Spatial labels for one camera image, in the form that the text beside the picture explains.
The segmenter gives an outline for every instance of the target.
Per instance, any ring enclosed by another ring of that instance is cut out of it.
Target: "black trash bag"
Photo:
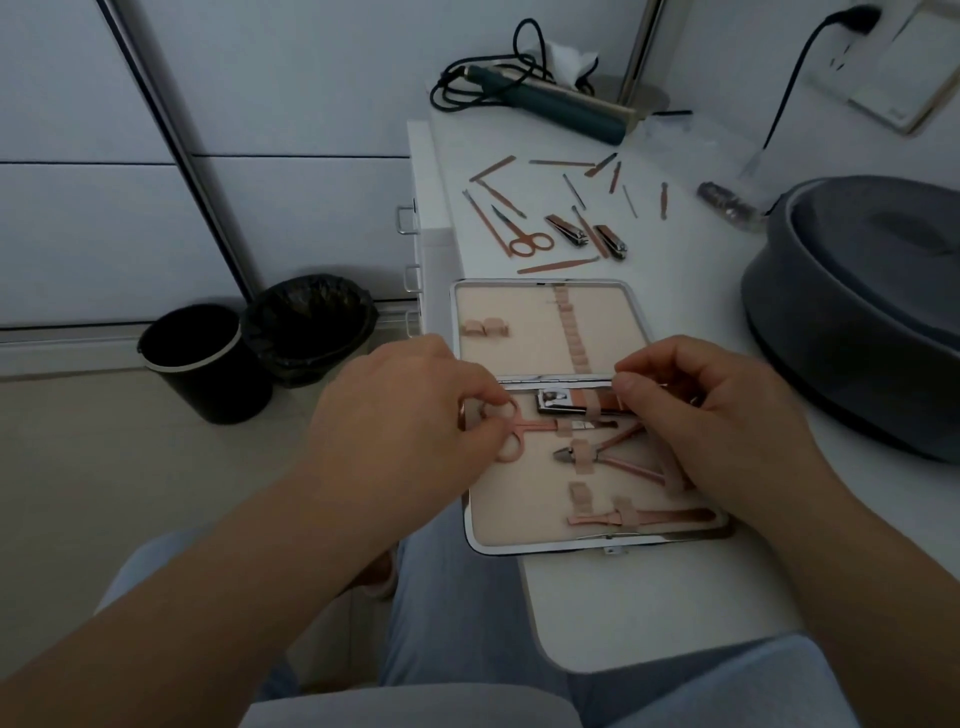
[[[370,292],[352,280],[318,274],[285,280],[261,293],[243,313],[247,346],[283,387],[320,381],[373,332]]]

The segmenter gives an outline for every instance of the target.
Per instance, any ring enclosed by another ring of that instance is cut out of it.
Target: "floor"
[[[145,370],[0,381],[0,678],[83,622],[138,545],[282,474],[323,385],[216,426]],[[301,682],[374,679],[389,609],[337,599],[290,650]]]

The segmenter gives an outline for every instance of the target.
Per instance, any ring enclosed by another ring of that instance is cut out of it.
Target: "forearm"
[[[810,632],[865,726],[960,725],[960,583],[833,485],[765,529]]]
[[[349,512],[305,492],[280,483],[250,499],[15,674],[0,722],[236,725],[284,649],[378,553]]]

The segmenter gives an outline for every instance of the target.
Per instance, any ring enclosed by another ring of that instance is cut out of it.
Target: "trash can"
[[[320,381],[376,326],[370,293],[352,280],[317,274],[260,294],[242,317],[243,340],[280,386]]]
[[[240,316],[225,306],[200,303],[171,311],[143,332],[136,350],[148,369],[215,425],[248,420],[274,393],[243,343]]]

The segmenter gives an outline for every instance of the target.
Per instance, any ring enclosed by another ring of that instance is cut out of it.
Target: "wall socket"
[[[923,0],[870,2],[883,9],[883,16],[868,36],[851,33],[843,26],[826,28],[804,64],[807,84],[839,102],[848,101],[866,83],[880,55]]]

